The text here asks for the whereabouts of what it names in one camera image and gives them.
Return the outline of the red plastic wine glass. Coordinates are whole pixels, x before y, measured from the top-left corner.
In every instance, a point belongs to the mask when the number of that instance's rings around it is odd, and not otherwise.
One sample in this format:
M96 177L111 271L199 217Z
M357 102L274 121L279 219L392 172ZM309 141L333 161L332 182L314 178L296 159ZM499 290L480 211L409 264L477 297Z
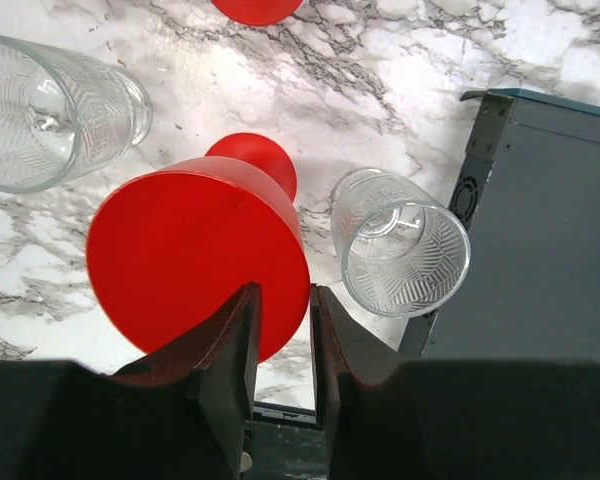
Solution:
M254 133L228 135L204 156L123 184L99 207L86 243L90 282L111 323L151 353L254 282L259 357L272 357L309 303L296 192L290 156Z

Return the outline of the clear ribbed wine glass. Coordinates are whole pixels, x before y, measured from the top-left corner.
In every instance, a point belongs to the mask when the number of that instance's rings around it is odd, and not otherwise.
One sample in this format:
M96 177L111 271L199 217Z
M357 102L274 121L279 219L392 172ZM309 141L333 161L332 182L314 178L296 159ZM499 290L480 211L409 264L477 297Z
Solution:
M471 245L460 220L386 170L360 168L337 182L330 231L346 290L375 315L427 314L458 291L469 271Z

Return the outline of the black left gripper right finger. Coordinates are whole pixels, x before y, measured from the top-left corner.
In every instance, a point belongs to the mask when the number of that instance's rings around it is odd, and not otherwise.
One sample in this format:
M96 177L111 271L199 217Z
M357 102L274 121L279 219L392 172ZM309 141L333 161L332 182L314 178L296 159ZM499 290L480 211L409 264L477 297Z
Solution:
M600 364L408 359L313 286L331 479L600 479Z

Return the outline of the clear textured wine glass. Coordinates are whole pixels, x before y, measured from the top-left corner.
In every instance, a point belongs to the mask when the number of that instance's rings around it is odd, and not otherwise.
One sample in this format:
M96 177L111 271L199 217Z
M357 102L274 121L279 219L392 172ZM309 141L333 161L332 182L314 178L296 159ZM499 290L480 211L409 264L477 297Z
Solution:
M123 68L0 35L1 192L40 192L100 170L152 120L148 93Z

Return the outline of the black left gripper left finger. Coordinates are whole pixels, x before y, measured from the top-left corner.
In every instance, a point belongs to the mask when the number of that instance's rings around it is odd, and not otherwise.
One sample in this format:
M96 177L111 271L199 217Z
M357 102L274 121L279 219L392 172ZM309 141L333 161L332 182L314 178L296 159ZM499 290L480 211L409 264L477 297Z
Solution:
M236 479L252 416L261 290L112 375L0 360L0 479Z

